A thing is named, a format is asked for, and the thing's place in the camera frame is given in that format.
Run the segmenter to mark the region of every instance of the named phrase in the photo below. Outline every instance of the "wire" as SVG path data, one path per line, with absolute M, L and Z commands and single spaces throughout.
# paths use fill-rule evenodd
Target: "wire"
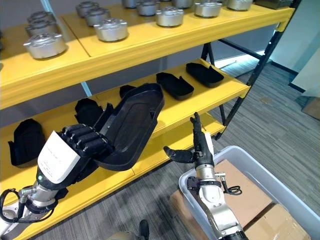
M 49 215 L 47 215 L 44 218 L 37 219 L 37 220 L 20 220 L 17 217 L 14 217 L 13 219 L 7 218 L 7 217 L 4 216 L 3 208 L 4 208 L 5 199 L 6 199 L 6 197 L 7 197 L 7 195 L 9 193 L 14 193 L 16 195 L 16 197 L 18 198 L 18 200 L 20 199 L 18 192 L 14 188 L 10 188 L 10 189 L 4 190 L 3 193 L 0 195 L 0 218 L 2 220 L 4 220 L 5 222 L 7 222 L 7 223 L 13 223 L 13 224 L 14 223 L 20 223 L 20 224 L 39 223 L 39 222 L 42 222 L 44 220 L 47 220 L 54 213 L 54 209 L 52 209 L 51 212 L 49 213 Z
M 237 185 L 237 186 L 229 187 L 227 189 L 227 192 L 224 191 L 223 193 L 237 196 L 237 195 L 242 194 L 242 190 L 240 189 L 240 186 Z
M 224 194 L 230 194 L 230 195 L 240 195 L 242 194 L 242 190 L 240 189 L 240 186 L 232 186 L 232 187 L 227 187 L 227 183 L 226 181 L 221 181 L 222 185 L 223 185 L 223 188 L 224 188 L 224 191 L 223 193 Z

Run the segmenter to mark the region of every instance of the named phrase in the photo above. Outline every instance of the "yellow shelving unit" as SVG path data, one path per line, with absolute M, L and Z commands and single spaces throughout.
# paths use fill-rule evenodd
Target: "yellow shelving unit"
M 65 27 L 69 49 L 50 59 L 29 56 L 22 46 L 28 39 L 24 25 L 4 30 L 0 108 L 238 33 L 277 23 L 283 29 L 294 11 L 252 5 L 249 11 L 223 8 L 219 17 L 204 19 L 189 9 L 181 26 L 164 28 L 156 25 L 154 17 L 139 16 L 135 9 L 120 4 L 107 8 L 113 17 L 128 21 L 127 39 L 101 42 L 84 19 L 76 13 L 66 14 L 61 26 L 69 28 Z
M 210 66 L 208 62 L 202 59 L 196 59 L 192 62 L 202 64 L 207 68 Z M 166 91 L 163 91 L 165 97 L 164 107 L 157 118 L 158 124 L 155 127 L 151 138 L 157 137 L 164 132 L 170 131 L 176 126 L 181 125 L 182 123 L 188 122 L 194 112 L 202 114 L 230 101 L 231 99 L 244 97 L 246 95 L 250 89 L 249 86 L 224 73 L 218 68 L 215 68 L 214 66 L 212 67 L 224 76 L 224 79 L 221 81 L 219 86 L 214 88 L 208 88 L 196 81 L 186 72 L 185 64 L 165 70 L 166 73 L 173 74 L 177 78 L 182 76 L 184 80 L 194 87 L 194 92 L 190 98 L 178 101 L 170 96 Z M 130 82 L 129 85 L 137 87 L 145 83 L 156 82 L 156 74 L 152 74 Z M 102 106 L 105 106 L 107 103 L 117 105 L 121 100 L 119 88 L 107 90 L 103 93 L 97 94 L 96 97 Z
M 207 113 L 204 113 L 200 117 L 203 127 L 212 135 L 222 132 L 225 128 Z M 16 239 L 25 240 L 37 233 L 40 233 L 41 231 L 53 226 L 67 217 L 70 217 L 72 214 L 80 211 L 90 204 L 93 204 L 116 189 L 133 181 L 139 176 L 147 173 L 151 169 L 163 164 L 168 160 L 168 157 L 163 151 L 163 146 L 167 145 L 175 149 L 190 148 L 193 145 L 192 129 L 192 124 L 190 122 L 186 122 L 176 127 L 172 131 L 168 131 L 158 137 L 155 137 L 154 139 L 149 140 L 139 160 L 130 170 L 114 172 L 103 168 L 98 168 L 83 181 L 69 186 L 69 193 L 64 199 L 59 201 L 59 204 L 55 208 L 53 215 L 48 220 L 39 223 L 33 223 Z M 31 185 L 35 181 L 37 172 L 36 167 L 21 171 L 17 167 L 12 167 L 10 164 L 3 164 L 2 162 L 3 161 L 1 161 L 1 167 L 5 167 L 5 169 L 3 169 L 1 173 L 10 170 L 9 174 L 12 179 L 3 179 L 5 176 L 1 175 L 1 188 L 3 188 L 1 190 Z
M 113 43 L 98 41 L 94 29 L 88 27 L 84 19 L 76 13 L 66 14 L 58 22 L 68 50 L 48 59 L 35 60 L 26 52 L 22 46 L 28 39 L 24 25 L 4 30 L 1 39 L 5 49 L 1 52 L 0 109 L 238 33 L 272 24 L 279 24 L 277 31 L 282 32 L 294 12 L 293 8 L 273 10 L 257 5 L 252 5 L 249 11 L 232 11 L 224 7 L 219 17 L 205 19 L 194 16 L 189 9 L 185 11 L 183 25 L 163 28 L 156 25 L 154 17 L 138 16 L 135 9 L 125 9 L 120 4 L 107 8 L 113 17 L 128 22 L 128 38 Z M 210 66 L 202 59 L 193 62 Z M 237 102 L 243 100 L 250 86 L 216 70 L 224 75 L 224 79 L 215 88 L 207 88 L 193 79 L 186 73 L 185 65 L 165 70 L 176 77 L 182 76 L 194 87 L 194 92 L 183 101 L 177 101 L 164 92 L 165 105 L 157 118 L 158 124 L 137 163 L 122 172 L 99 168 L 83 181 L 71 185 L 68 187 L 69 194 L 59 201 L 53 215 L 29 226 L 17 239 L 28 239 L 40 233 L 165 163 L 168 157 L 163 146 L 173 149 L 193 146 L 193 127 L 189 118 L 194 112 L 201 114 L 206 132 L 211 135 L 222 133 L 226 127 L 206 112 L 236 97 L 239 97 Z M 156 75 L 153 74 L 129 84 L 137 87 L 155 82 Z M 103 107 L 107 102 L 116 106 L 121 100 L 119 87 L 91 98 Z M 75 105 L 76 102 L 71 102 L 32 118 L 42 125 L 47 138 L 53 130 L 61 131 L 64 126 L 77 123 Z M 8 188 L 21 189 L 35 181 L 37 166 L 17 168 L 10 162 L 8 141 L 14 139 L 14 130 L 18 125 L 14 123 L 0 129 L 0 192 Z M 6 203 L 13 201 L 15 198 L 8 196 Z

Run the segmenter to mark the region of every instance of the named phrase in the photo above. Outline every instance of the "gray storage bin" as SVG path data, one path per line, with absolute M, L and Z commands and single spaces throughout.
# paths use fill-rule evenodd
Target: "gray storage bin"
M 275 203 L 281 204 L 304 228 L 311 239 L 320 239 L 320 217 L 245 150 L 238 146 L 228 146 L 214 155 L 215 164 L 224 159 L 227 159 L 246 175 Z M 183 193 L 184 204 L 202 227 L 207 237 L 210 240 L 216 240 L 205 212 L 187 189 L 187 179 L 191 176 L 196 176 L 194 168 L 185 172 L 179 179 L 179 187 Z

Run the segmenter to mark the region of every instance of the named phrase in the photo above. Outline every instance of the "robotic arm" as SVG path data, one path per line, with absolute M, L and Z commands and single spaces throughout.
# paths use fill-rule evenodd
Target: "robotic arm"
M 235 214 L 227 206 L 224 196 L 224 194 L 240 195 L 242 191 L 239 186 L 228 188 L 226 174 L 215 172 L 211 136 L 208 132 L 202 132 L 198 113 L 195 113 L 194 118 L 191 117 L 190 121 L 193 124 L 194 152 L 172 150 L 167 146 L 164 147 L 164 151 L 175 162 L 194 163 L 196 177 L 189 177 L 187 187 L 204 210 L 216 238 L 219 240 L 248 240 Z
M 38 156 L 34 184 L 19 191 L 7 189 L 0 196 L 0 239 L 12 240 L 30 224 L 49 218 L 67 195 L 67 187 L 98 167 L 130 169 L 163 106 L 161 87 L 146 83 L 127 92 L 116 108 L 108 103 L 93 127 L 76 124 L 53 131 Z M 17 201 L 4 206 L 8 194 L 15 194 Z

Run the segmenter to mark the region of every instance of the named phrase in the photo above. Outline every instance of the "brown cardboard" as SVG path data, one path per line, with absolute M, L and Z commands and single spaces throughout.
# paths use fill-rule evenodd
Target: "brown cardboard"
M 302 112 L 320 120 L 320 97 L 315 97 L 303 108 Z
M 239 185 L 241 195 L 225 194 L 225 202 L 234 212 L 242 227 L 246 226 L 255 216 L 272 203 L 258 186 L 249 178 L 243 175 L 228 160 L 223 160 L 214 168 L 215 172 L 225 172 L 225 179 L 228 188 Z
M 310 240 L 309 235 L 279 204 L 245 231 L 249 240 Z

